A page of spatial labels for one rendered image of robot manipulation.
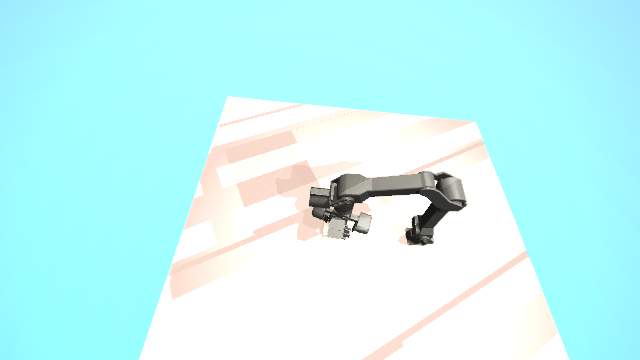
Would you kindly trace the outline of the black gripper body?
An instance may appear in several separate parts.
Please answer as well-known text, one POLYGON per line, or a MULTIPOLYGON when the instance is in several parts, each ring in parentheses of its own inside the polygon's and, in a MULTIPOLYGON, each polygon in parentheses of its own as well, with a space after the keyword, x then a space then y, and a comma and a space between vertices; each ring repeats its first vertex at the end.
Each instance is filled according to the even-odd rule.
POLYGON ((334 210, 329 208, 314 207, 312 210, 312 216, 319 219, 323 219, 324 215, 329 216, 331 214, 334 214, 336 215, 336 217, 339 217, 339 218, 346 217, 348 221, 357 223, 356 224, 357 232, 365 235, 368 234, 371 221, 372 221, 372 216, 363 212, 361 212, 360 216, 358 216, 358 215, 352 214, 352 211, 349 213, 340 213, 339 211, 336 210, 335 207, 334 207, 334 210))

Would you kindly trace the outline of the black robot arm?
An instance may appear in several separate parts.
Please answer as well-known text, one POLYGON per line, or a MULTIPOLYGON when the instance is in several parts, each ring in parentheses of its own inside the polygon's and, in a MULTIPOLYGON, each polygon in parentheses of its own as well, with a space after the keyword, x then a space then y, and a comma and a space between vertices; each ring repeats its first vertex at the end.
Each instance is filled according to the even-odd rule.
MULTIPOLYGON (((412 228, 405 228, 407 244, 431 245, 434 244, 434 227, 449 212, 459 212, 468 205, 462 179, 446 172, 421 171, 373 178, 345 173, 330 181, 330 189, 311 187, 309 207, 335 207, 340 213, 349 213, 355 203, 362 204, 370 197, 416 194, 426 197, 431 204, 423 215, 411 218, 412 228)), ((329 215, 327 235, 346 240, 351 233, 347 222, 346 217, 329 215)))

